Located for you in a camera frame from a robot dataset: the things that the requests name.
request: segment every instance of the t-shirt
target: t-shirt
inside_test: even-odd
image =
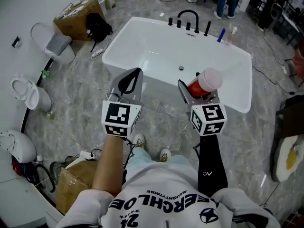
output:
[[[193,168],[184,165],[143,164],[128,170],[128,181],[115,198],[105,191],[81,192],[57,227],[77,224],[99,224],[105,228],[231,227],[233,212],[219,202],[221,195],[210,198],[199,193],[197,176]],[[258,211],[265,212],[256,206]]]

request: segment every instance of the cardboard box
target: cardboard box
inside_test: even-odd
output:
[[[64,215],[80,192],[91,189],[98,162],[81,161],[68,169],[61,168],[57,189],[56,208]]]
[[[85,0],[73,6],[66,18],[53,21],[62,34],[70,36],[73,40],[91,40],[86,33],[86,16],[89,13],[99,13],[105,19],[98,0]]]

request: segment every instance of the backpack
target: backpack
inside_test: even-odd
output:
[[[99,13],[90,13],[87,15],[86,28],[89,30],[88,37],[95,41],[91,52],[97,43],[103,41],[106,36],[112,33],[112,27],[103,20]]]

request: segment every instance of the faucet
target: faucet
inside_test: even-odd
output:
[[[177,17],[180,18],[181,15],[183,13],[186,13],[186,12],[190,12],[190,13],[193,13],[195,15],[195,17],[196,17],[196,27],[195,27],[194,32],[198,34],[199,33],[199,16],[196,12],[194,12],[193,10],[190,10],[190,9],[186,9],[186,10],[183,10],[182,12],[180,12]]]

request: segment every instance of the bathtub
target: bathtub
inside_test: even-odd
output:
[[[140,67],[144,74],[143,92],[176,104],[184,104],[178,80],[188,84],[197,72],[213,67],[224,78],[218,90],[220,101],[242,113],[250,110],[251,55],[234,45],[218,43],[216,37],[206,37],[203,32],[196,34],[184,26],[177,28],[159,20],[132,17],[107,48],[102,61],[113,76]]]

